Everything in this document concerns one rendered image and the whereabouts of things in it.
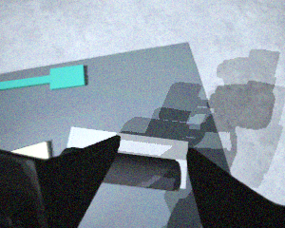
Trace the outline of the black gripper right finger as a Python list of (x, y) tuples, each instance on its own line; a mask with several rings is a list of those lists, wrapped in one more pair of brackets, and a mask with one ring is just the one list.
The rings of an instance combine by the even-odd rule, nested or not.
[(285, 228), (285, 205), (272, 202), (188, 148), (187, 167), (202, 228)]

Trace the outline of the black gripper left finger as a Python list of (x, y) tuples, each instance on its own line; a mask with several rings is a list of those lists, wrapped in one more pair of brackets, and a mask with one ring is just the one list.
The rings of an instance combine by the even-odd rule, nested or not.
[(41, 228), (78, 228), (120, 143), (115, 135), (51, 158), (0, 149), (0, 186), (33, 198)]

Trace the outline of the white square tile with dark blue square center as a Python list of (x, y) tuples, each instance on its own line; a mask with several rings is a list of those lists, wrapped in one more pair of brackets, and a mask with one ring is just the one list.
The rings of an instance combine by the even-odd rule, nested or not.
[(10, 152), (30, 155), (30, 156), (38, 157), (38, 158), (50, 158), (47, 142), (43, 142), (43, 143), (40, 142), (40, 143), (33, 144), (27, 147), (16, 149), (14, 151), (10, 151)]

